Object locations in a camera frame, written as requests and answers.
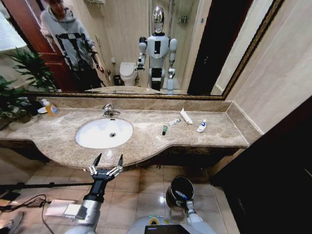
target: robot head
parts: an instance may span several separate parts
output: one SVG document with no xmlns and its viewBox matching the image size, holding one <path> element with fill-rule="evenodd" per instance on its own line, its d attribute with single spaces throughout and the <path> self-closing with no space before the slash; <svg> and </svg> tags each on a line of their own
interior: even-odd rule
<svg viewBox="0 0 312 234">
<path fill-rule="evenodd" d="M 154 9 L 153 20 L 154 20 L 155 32 L 161 33 L 162 27 L 164 25 L 164 20 L 165 20 L 164 9 L 161 6 L 157 6 Z"/>
</svg>

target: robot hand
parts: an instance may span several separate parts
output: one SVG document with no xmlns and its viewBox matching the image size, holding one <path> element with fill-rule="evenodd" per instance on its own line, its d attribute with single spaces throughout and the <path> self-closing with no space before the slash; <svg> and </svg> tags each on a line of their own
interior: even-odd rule
<svg viewBox="0 0 312 234">
<path fill-rule="evenodd" d="M 100 208 L 104 202 L 105 187 L 109 181 L 113 180 L 123 171 L 122 155 L 115 168 L 111 170 L 96 169 L 101 155 L 88 167 L 94 183 L 89 193 L 84 196 L 82 205 L 77 207 L 75 204 L 70 204 L 64 213 L 65 216 L 78 220 L 77 225 L 65 234 L 95 234 L 100 217 Z"/>
</svg>

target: white toothpaste tube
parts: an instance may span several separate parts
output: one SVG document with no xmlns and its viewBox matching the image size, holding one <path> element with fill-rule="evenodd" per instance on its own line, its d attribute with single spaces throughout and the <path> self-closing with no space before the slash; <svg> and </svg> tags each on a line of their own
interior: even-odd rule
<svg viewBox="0 0 312 234">
<path fill-rule="evenodd" d="M 181 121 L 181 119 L 177 118 L 175 120 L 172 120 L 169 122 L 169 125 L 172 126 L 172 125 L 175 125 L 176 123 L 179 123 Z"/>
<path fill-rule="evenodd" d="M 207 126 L 207 121 L 204 119 L 204 121 L 203 121 L 203 122 L 200 124 L 200 126 L 197 128 L 197 131 L 198 131 L 199 133 L 202 133 L 202 132 L 205 130 L 206 126 Z"/>
<path fill-rule="evenodd" d="M 184 108 L 182 109 L 182 111 L 180 112 L 180 114 L 182 115 L 182 117 L 184 118 L 184 120 L 185 120 L 188 124 L 193 124 L 193 121 L 192 121 L 191 118 L 188 116 L 188 114 L 185 112 Z"/>
</svg>

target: hoodie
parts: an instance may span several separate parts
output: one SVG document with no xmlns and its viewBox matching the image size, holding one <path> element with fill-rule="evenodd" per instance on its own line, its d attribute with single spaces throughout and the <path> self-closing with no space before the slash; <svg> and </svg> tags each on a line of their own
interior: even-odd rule
<svg viewBox="0 0 312 234">
<path fill-rule="evenodd" d="M 42 12 L 40 18 L 41 33 L 48 40 L 54 39 L 70 69 L 85 71 L 95 68 L 91 57 L 95 43 L 69 8 L 66 8 L 66 15 L 62 20 L 56 18 L 50 7 Z"/>
</svg>

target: soap bottle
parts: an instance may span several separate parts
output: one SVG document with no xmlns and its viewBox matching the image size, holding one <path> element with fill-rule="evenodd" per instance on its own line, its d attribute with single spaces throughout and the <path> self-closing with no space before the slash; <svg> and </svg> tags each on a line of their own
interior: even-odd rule
<svg viewBox="0 0 312 234">
<path fill-rule="evenodd" d="M 47 101 L 47 99 L 42 99 L 41 101 L 50 116 L 56 116 L 59 113 L 56 106 Z"/>
</svg>

